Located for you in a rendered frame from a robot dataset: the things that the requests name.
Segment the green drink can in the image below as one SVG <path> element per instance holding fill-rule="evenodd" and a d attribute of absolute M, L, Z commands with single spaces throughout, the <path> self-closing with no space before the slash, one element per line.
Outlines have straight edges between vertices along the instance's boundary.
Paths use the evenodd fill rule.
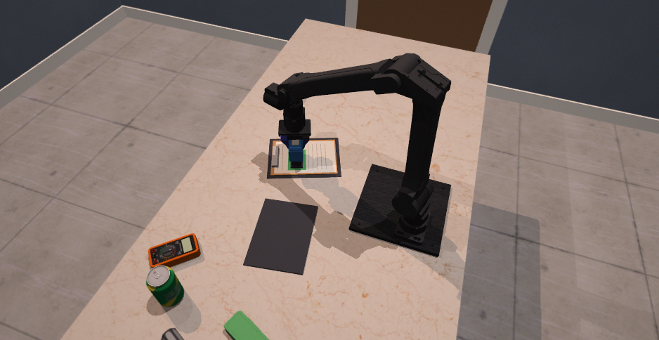
<path fill-rule="evenodd" d="M 146 278 L 147 288 L 164 307 L 178 304 L 184 295 L 184 288 L 174 271 L 167 266 L 152 268 Z"/>

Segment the orange digital multimeter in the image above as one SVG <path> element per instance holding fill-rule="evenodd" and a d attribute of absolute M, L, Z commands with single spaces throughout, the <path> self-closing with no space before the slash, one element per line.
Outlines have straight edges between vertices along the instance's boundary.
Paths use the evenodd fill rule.
<path fill-rule="evenodd" d="M 148 250 L 150 266 L 172 267 L 200 256 L 194 233 L 151 247 Z"/>

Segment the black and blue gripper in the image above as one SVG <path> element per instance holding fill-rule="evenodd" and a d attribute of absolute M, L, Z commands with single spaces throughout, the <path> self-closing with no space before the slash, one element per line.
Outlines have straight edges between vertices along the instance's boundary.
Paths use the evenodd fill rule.
<path fill-rule="evenodd" d="M 289 140 L 303 140 L 304 149 L 311 136 L 311 120 L 305 119 L 304 126 L 304 114 L 295 120 L 288 119 L 285 116 L 285 126 L 284 120 L 279 120 L 278 135 L 287 148 L 289 148 Z"/>

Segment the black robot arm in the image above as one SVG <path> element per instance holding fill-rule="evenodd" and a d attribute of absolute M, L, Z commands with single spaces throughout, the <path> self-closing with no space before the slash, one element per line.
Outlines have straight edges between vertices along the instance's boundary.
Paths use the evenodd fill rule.
<path fill-rule="evenodd" d="M 397 93 L 412 99 L 412 123 L 402 188 L 392 199 L 400 214 L 394 237 L 422 245 L 431 212 L 433 185 L 429 169 L 438 121 L 451 81 L 415 53 L 378 63 L 316 73 L 295 73 L 280 85 L 265 88 L 263 101 L 295 120 L 304 114 L 303 100 L 313 96 L 358 91 Z"/>

